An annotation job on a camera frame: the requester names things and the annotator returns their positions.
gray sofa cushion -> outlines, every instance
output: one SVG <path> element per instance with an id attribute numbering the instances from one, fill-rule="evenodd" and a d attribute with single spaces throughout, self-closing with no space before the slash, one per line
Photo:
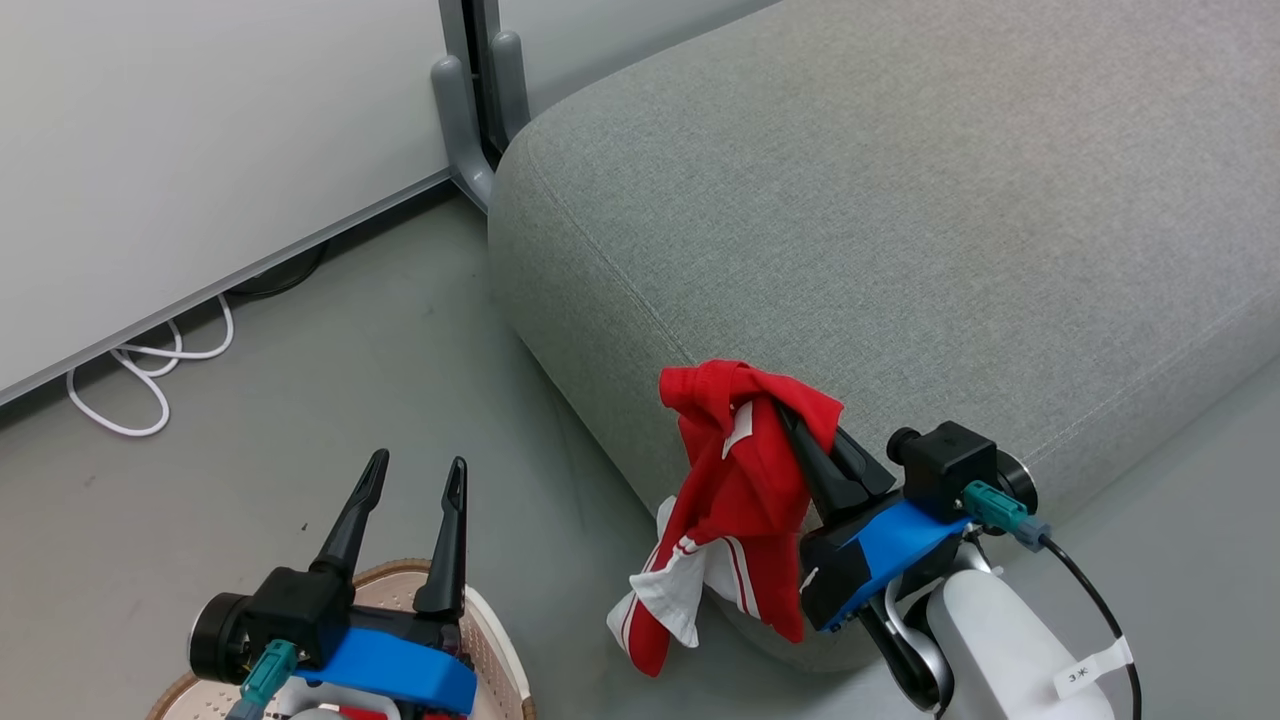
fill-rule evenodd
<path id="1" fill-rule="evenodd" d="M 498 296 L 650 510 L 687 470 L 658 372 L 724 356 L 870 448 L 968 424 L 1061 519 L 1280 351 L 1277 49 L 1271 0 L 788 0 L 516 138 Z"/>

red cloth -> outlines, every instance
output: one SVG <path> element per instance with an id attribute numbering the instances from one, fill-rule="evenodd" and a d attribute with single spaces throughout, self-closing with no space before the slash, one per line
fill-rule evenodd
<path id="1" fill-rule="evenodd" d="M 632 577 L 632 596 L 639 597 L 623 598 L 611 614 L 618 642 L 648 675 L 662 670 L 672 632 L 696 646 L 692 619 L 685 615 L 696 612 L 698 596 L 690 600 L 687 587 L 676 587 L 689 584 L 690 571 L 705 573 L 698 593 L 705 580 L 744 612 L 800 642 L 796 543 L 810 497 L 774 402 L 804 418 L 827 452 L 841 404 L 792 378 L 731 360 L 668 368 L 658 389 L 662 404 L 680 413 L 690 471 L 675 505 L 669 507 L 669 518 L 649 562 Z"/>

white wall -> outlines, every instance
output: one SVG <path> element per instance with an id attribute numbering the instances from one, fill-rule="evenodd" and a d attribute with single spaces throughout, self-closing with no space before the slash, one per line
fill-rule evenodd
<path id="1" fill-rule="evenodd" d="M 777 0 L 498 0 L 520 33 L 534 115 L 636 60 Z"/>
<path id="2" fill-rule="evenodd" d="M 431 0 L 5 0 L 5 388 L 445 168 Z"/>

white stripe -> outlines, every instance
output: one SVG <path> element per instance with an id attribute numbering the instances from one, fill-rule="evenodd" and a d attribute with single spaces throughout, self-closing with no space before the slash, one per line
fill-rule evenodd
<path id="1" fill-rule="evenodd" d="M 636 593 L 631 593 L 631 605 L 627 606 L 626 621 L 622 623 L 622 650 L 631 655 L 631 620 L 636 616 Z"/>
<path id="2" fill-rule="evenodd" d="M 721 460 L 728 457 L 728 448 L 737 445 L 737 441 L 751 437 L 751 401 L 748 400 L 733 414 L 733 432 L 724 438 L 724 447 L 721 450 Z"/>
<path id="3" fill-rule="evenodd" d="M 641 570 L 641 573 L 648 573 L 649 570 L 652 570 L 653 562 L 657 559 L 658 559 L 658 546 L 654 546 L 653 551 L 649 553 L 649 560 L 645 560 L 644 562 L 644 570 Z M 622 638 L 621 638 L 622 650 L 626 651 L 627 655 L 631 655 L 631 620 L 634 620 L 636 616 L 636 602 L 640 601 L 640 598 L 636 597 L 636 593 L 632 592 L 630 594 L 631 594 L 631 605 L 627 606 L 627 614 L 623 615 Z"/>
<path id="4" fill-rule="evenodd" d="M 742 573 L 742 593 L 744 600 L 746 601 L 746 610 L 744 610 L 744 612 L 759 620 L 760 607 L 755 603 L 755 588 L 751 587 L 751 574 L 746 570 L 746 551 L 742 550 L 742 543 L 733 536 L 724 536 L 724 539 L 728 541 L 730 548 L 732 548 L 739 557 L 737 565 Z"/>

gray stand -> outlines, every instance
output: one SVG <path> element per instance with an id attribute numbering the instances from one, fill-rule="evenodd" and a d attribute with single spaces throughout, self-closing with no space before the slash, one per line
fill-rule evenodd
<path id="1" fill-rule="evenodd" d="M 480 68 L 467 58 L 467 20 L 462 3 L 472 5 L 476 27 L 472 37 Z M 431 67 L 431 86 L 440 114 L 449 176 L 462 192 L 485 214 L 493 193 L 493 168 L 485 158 L 481 138 L 488 137 L 499 150 L 529 123 L 529 94 L 525 88 L 525 60 L 520 36 L 497 29 L 497 0 L 440 0 L 444 44 L 449 55 Z M 480 77 L 480 97 L 472 90 L 472 72 Z M 480 127 L 477 102 L 483 102 L 485 126 Z"/>
<path id="2" fill-rule="evenodd" d="M 431 67 L 431 87 L 440 113 L 440 132 L 444 150 L 449 156 L 449 177 L 480 208 L 489 214 L 489 196 L 493 193 L 493 168 L 480 149 L 480 128 L 476 109 L 471 104 L 468 85 L 471 73 L 462 60 L 448 55 Z"/>

